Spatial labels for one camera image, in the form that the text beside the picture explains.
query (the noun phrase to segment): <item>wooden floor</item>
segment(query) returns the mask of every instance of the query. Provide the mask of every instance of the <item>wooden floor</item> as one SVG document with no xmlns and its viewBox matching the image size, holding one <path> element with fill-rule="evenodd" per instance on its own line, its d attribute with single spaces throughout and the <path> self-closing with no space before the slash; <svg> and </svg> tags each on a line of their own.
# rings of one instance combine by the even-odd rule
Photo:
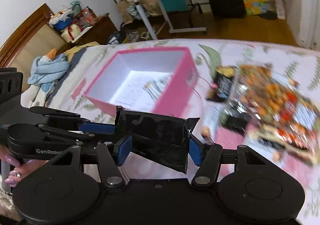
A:
<svg viewBox="0 0 320 225">
<path fill-rule="evenodd" d="M 170 15 L 174 28 L 189 28 L 188 14 L 185 12 Z M 159 29 L 164 22 L 162 16 L 150 17 L 154 28 Z M 207 34 L 203 32 L 176 33 L 168 32 L 168 24 L 159 33 L 159 39 L 168 38 L 217 38 L 260 41 L 297 46 L 285 20 L 266 20 L 260 16 L 247 16 L 242 19 L 217 19 L 211 13 L 192 14 L 195 27 L 207 27 Z M 141 20 L 136 20 L 126 26 L 127 31 L 146 31 Z"/>
</svg>

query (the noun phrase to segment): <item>pink fingernail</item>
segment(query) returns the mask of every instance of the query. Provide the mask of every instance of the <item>pink fingernail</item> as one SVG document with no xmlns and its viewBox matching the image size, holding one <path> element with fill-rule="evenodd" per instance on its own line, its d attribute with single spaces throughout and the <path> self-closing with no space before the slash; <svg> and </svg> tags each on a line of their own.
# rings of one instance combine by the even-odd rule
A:
<svg viewBox="0 0 320 225">
<path fill-rule="evenodd" d="M 15 182 L 13 179 L 5 179 L 5 181 L 4 181 L 5 183 L 13 183 L 13 182 Z"/>
<path fill-rule="evenodd" d="M 5 159 L 9 164 L 13 165 L 14 167 L 20 166 L 19 161 L 13 155 L 6 154 Z"/>
</svg>

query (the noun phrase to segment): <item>pink packaging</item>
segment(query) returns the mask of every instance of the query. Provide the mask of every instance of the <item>pink packaging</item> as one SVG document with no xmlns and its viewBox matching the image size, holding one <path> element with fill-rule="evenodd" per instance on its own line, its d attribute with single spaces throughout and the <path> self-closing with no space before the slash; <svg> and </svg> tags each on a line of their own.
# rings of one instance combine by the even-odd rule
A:
<svg viewBox="0 0 320 225">
<path fill-rule="evenodd" d="M 148 81 L 166 86 L 153 98 Z M 115 116 L 116 105 L 126 109 L 180 117 L 198 71 L 187 47 L 157 47 L 118 51 L 95 77 L 84 95 L 103 112 Z"/>
</svg>

